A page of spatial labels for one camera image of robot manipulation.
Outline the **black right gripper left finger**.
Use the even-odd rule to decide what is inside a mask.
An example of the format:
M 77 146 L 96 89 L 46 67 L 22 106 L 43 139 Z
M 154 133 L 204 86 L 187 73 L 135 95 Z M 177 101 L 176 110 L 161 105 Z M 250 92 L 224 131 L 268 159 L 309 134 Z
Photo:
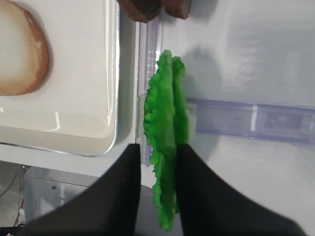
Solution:
M 62 207 L 28 223 L 19 235 L 132 236 L 140 189 L 140 146 L 129 144 L 89 188 Z

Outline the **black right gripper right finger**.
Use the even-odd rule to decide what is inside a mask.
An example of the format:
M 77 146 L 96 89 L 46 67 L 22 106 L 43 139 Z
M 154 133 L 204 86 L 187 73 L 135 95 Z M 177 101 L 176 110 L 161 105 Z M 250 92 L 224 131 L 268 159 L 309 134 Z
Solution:
M 186 236 L 304 236 L 293 220 L 244 196 L 190 145 L 177 148 L 176 194 Z

